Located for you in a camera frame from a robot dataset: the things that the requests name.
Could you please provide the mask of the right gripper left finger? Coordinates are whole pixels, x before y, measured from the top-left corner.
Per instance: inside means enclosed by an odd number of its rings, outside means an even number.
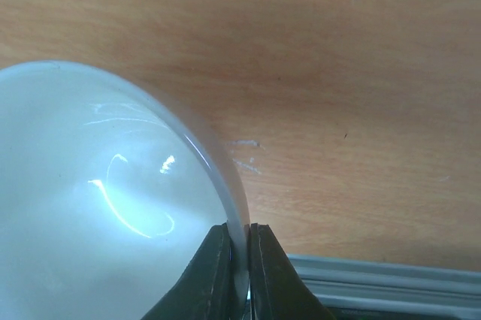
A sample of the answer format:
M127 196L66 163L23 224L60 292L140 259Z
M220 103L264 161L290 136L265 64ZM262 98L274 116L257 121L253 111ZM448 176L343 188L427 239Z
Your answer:
M228 319L231 302L230 251L227 224L214 225L175 285L142 319Z

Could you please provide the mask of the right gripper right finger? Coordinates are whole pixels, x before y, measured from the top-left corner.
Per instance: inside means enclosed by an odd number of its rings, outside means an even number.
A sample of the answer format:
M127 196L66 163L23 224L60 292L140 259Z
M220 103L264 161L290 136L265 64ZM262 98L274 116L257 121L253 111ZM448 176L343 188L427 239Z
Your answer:
M269 225L250 226L250 298L255 319L332 319L303 283Z

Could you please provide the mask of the blue zigzag patterned bowl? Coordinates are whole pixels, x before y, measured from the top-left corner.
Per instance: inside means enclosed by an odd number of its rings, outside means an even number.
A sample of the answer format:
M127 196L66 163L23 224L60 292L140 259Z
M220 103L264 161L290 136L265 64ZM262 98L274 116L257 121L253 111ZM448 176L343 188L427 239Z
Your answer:
M210 233L227 259L178 303L249 293L250 215L215 134L167 95L88 65L26 62L1 71L1 317L142 319Z

